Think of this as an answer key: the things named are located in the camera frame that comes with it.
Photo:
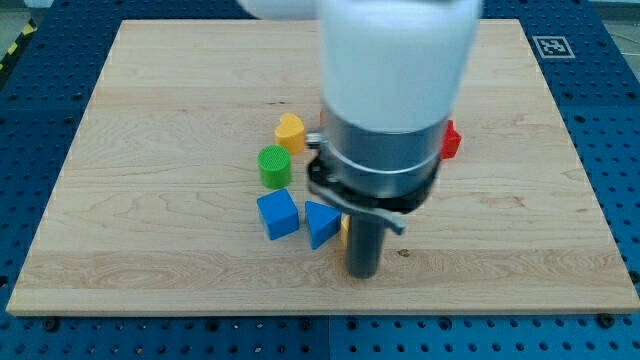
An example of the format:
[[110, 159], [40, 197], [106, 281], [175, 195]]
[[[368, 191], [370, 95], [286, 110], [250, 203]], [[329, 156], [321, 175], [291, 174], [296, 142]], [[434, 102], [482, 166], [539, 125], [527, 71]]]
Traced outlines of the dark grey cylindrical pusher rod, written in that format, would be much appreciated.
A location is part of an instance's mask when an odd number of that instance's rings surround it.
[[384, 236], [385, 227], [381, 220], [349, 216], [345, 266], [351, 276], [368, 279], [376, 274]]

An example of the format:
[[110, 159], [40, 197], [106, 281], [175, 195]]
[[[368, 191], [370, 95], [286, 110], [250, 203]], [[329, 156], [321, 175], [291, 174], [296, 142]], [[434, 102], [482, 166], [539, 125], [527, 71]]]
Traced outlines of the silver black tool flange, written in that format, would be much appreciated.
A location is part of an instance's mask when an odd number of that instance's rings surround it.
[[308, 188], [340, 211], [401, 235], [403, 216], [429, 196], [445, 128], [445, 118], [410, 131], [366, 128], [324, 106], [322, 126], [305, 135], [317, 152], [307, 166]]

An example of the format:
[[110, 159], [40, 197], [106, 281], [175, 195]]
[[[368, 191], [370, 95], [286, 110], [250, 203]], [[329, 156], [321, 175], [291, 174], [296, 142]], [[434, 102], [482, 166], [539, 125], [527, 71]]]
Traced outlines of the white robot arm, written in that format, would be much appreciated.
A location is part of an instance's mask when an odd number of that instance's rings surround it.
[[345, 267], [378, 270], [387, 231], [427, 199], [471, 50], [480, 0], [240, 0], [262, 20], [316, 20], [322, 123], [310, 191], [349, 218]]

